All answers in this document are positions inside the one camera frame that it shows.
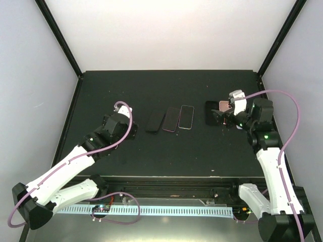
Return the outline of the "pink phone case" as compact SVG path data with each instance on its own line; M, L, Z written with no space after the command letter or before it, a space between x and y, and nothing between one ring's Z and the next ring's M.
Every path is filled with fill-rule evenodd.
M219 102L219 110L223 112L234 112L234 104L230 101L220 101Z

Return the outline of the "dark smartphone from purple case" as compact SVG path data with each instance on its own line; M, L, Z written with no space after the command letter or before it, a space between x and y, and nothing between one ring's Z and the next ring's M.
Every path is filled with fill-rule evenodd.
M164 120L164 117L164 110L154 109L149 116L148 122L145 127L145 131L150 134L158 133Z

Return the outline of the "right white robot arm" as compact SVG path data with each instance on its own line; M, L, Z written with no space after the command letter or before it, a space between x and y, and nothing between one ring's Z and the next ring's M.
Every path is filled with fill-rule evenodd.
M285 153L279 147L279 134L273 127L272 101L256 98L250 112L235 101L223 112L211 110L219 124L238 126L247 132L262 168L269 197L266 198L255 184L241 184L230 189L230 199L243 201L258 220L258 231L263 241L304 241L315 225L314 218L300 204L288 175Z

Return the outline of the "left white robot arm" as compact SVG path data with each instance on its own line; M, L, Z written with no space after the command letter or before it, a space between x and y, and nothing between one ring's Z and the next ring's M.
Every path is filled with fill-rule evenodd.
M54 167L28 184L12 188L14 211L24 219L23 225L36 230L48 223L60 210L82 201L103 201L114 197L107 182L98 174L70 186L65 185L81 171L107 157L125 139L133 139L138 126L132 109L126 106L106 115L102 125L85 136L84 141Z

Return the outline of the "pink edged smartphone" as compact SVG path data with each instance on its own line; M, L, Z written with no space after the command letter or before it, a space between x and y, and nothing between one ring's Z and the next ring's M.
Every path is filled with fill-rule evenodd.
M178 108L169 107L162 129L167 132L174 132L179 121L180 110Z

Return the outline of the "black smartphone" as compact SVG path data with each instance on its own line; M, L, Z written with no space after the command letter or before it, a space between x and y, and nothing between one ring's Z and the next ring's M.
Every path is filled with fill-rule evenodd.
M180 129L185 129L185 130L192 129L193 117L194 117L194 107L189 105L182 105L178 127Z

